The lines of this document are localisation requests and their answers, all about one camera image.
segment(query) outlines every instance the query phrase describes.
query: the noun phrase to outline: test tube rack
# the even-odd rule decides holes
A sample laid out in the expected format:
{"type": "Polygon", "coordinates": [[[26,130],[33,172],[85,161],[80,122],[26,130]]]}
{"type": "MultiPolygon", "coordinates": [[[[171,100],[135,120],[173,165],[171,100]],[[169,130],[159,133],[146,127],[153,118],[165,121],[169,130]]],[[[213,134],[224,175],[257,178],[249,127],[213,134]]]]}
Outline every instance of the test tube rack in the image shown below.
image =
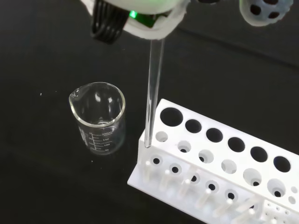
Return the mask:
{"type": "Polygon", "coordinates": [[[162,99],[128,184],[207,224],[296,224],[299,156],[162,99]]]}

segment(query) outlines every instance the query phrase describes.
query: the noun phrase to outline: glass beaker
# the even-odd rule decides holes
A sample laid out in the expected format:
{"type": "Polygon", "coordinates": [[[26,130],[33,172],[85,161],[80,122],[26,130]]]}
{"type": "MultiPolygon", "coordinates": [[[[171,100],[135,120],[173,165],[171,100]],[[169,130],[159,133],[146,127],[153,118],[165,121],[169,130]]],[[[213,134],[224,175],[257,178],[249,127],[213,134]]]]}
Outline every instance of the glass beaker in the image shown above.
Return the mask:
{"type": "Polygon", "coordinates": [[[125,139],[125,98],[109,83],[90,83],[69,96],[71,111],[87,148],[106,155],[120,148],[125,139]]]}

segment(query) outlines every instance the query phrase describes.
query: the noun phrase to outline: robotic arm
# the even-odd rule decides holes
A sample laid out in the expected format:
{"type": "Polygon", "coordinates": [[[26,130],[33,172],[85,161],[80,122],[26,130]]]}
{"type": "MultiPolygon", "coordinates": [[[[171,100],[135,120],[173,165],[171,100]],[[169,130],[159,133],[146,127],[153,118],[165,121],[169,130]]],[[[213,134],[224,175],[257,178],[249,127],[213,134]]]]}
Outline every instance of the robotic arm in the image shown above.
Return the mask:
{"type": "MultiPolygon", "coordinates": [[[[92,36],[111,44],[123,30],[148,39],[163,39],[182,21],[190,0],[81,0],[93,16],[92,36]]],[[[220,0],[198,0],[213,4],[220,0]]],[[[239,0],[246,22],[260,27],[275,23],[293,0],[239,0]]]]}

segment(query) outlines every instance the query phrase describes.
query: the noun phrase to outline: green led light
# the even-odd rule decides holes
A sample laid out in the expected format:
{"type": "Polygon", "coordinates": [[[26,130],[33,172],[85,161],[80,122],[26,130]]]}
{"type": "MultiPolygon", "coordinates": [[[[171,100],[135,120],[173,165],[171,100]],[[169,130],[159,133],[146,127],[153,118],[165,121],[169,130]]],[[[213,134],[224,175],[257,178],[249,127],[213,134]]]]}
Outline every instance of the green led light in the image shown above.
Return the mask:
{"type": "Polygon", "coordinates": [[[137,12],[135,12],[135,11],[131,11],[131,12],[130,12],[130,16],[131,16],[132,18],[136,18],[136,16],[137,16],[137,12]]]}

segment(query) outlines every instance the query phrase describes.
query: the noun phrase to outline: black table surface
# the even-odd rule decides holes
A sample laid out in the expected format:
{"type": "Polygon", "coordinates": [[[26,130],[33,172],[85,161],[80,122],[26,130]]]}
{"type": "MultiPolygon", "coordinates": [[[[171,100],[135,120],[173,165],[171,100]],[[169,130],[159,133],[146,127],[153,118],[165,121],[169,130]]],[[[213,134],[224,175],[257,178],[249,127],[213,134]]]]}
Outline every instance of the black table surface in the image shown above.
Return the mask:
{"type": "MultiPolygon", "coordinates": [[[[235,1],[192,3],[166,40],[159,97],[298,152],[298,2],[279,23],[248,25],[235,1]]],[[[149,42],[89,36],[78,0],[0,2],[0,221],[201,223],[127,185],[144,129],[149,42]],[[69,94],[118,86],[127,136],[115,154],[89,154],[69,94]]]]}

